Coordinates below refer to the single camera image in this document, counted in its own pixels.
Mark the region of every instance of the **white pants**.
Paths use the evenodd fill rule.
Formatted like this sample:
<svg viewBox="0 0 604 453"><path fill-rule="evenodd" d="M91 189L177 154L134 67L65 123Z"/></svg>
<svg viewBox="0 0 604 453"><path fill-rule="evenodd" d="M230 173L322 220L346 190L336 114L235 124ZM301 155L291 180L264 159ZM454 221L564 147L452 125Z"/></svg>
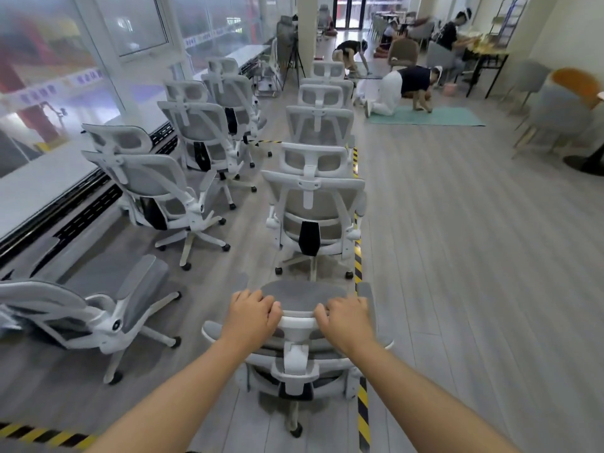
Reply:
<svg viewBox="0 0 604 453"><path fill-rule="evenodd" d="M394 70L385 75L380 81L379 98L372 102L372 113L392 116L399 105L402 86L403 77L398 71Z"/></svg>

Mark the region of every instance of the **laminate flooring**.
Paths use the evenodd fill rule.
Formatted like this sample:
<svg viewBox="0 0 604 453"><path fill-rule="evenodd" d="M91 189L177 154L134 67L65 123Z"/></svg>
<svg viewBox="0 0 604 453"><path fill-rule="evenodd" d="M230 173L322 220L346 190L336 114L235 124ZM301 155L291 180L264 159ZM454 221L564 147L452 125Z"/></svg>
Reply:
<svg viewBox="0 0 604 453"><path fill-rule="evenodd" d="M320 47L332 46L326 43ZM362 84L369 97L377 86ZM290 81L281 98L263 101L270 115L265 139L288 139L283 108L296 91ZM469 99L435 92L435 104L469 107L486 127L377 126L355 110L359 174L368 193L363 276L394 320L393 352L525 452L601 451L604 180L568 169L539 141L512 160L518 118L478 91ZM272 149L277 153L278 145ZM166 289L184 296L150 326L182 336L181 347L137 338L123 359L124 380L108 387L102 384L108 358L96 351L4 339L0 419L102 433L207 349L201 325L223 318L236 274L247 273L252 288L275 279L277 252L265 228L269 190L259 170L275 168L277 160L256 155L258 192L234 191L235 211L220 198L215 205L227 224L210 234L230 243L229 253L196 241L193 269L182 272L180 244L156 253L157 232L125 219L91 251L150 252L174 267ZM305 270L284 276L303 277ZM325 262L319 270L320 278L354 289L343 269ZM371 387L369 405L372 452L414 451ZM190 449L358 451L356 401L305 405L300 439L286 432L283 411L278 401L230 382ZM0 440L0 450L50 451L12 440Z"/></svg>

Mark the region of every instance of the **door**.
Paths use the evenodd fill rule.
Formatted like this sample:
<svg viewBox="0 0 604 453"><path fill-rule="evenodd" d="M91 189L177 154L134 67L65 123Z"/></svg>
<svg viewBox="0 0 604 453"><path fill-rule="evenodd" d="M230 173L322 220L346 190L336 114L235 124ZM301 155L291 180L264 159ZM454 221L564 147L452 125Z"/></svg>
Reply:
<svg viewBox="0 0 604 453"><path fill-rule="evenodd" d="M365 0L333 0L333 16L337 29L363 28Z"/></svg>

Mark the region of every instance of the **wooden table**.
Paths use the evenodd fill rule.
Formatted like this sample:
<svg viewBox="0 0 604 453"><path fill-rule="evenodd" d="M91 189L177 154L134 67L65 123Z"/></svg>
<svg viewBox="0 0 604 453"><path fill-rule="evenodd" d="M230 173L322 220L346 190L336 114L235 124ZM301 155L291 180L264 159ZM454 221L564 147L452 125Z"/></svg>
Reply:
<svg viewBox="0 0 604 453"><path fill-rule="evenodd" d="M604 92L598 94L598 98L604 101ZM604 144L600 146L591 156L566 156L564 163L581 173L604 176L604 165L601 160L604 157Z"/></svg>
<svg viewBox="0 0 604 453"><path fill-rule="evenodd" d="M487 95L485 96L485 98L488 98L491 93L491 90L493 90L493 86L495 85L497 78L501 74L503 66L506 64L507 58L509 57L510 53L507 52L506 49L497 48L493 45L471 46L468 48L468 51L477 54L479 57L476 63L476 68L474 68L474 73L472 73L472 79L470 80L470 88L467 90L466 98L470 96L470 92L472 92L472 89L474 88L476 83L478 83L480 72L483 69L497 70L497 75L495 75L495 79L493 79L493 82L491 83L489 90L487 91Z"/></svg>

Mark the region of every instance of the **chair caster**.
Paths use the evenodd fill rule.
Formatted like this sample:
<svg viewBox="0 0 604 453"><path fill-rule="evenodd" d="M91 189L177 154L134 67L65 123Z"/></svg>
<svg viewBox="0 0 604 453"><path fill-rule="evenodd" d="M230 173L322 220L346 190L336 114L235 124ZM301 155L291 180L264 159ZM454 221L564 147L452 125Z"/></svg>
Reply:
<svg viewBox="0 0 604 453"><path fill-rule="evenodd" d="M172 338L174 340L176 340L176 343L174 343L170 348L171 349L178 348L181 345L181 343L182 343L182 339L180 337L178 337L178 336L177 337L172 337Z"/></svg>
<svg viewBox="0 0 604 453"><path fill-rule="evenodd" d="M124 378L123 373L115 371L113 380L111 380L109 382L109 385L110 386L117 385L117 383L119 383L121 381L121 379L123 379L123 378Z"/></svg>
<svg viewBox="0 0 604 453"><path fill-rule="evenodd" d="M298 423L298 427L296 427L293 431L290 431L289 433L293 435L296 439L299 439L300 435L302 435L302 425Z"/></svg>

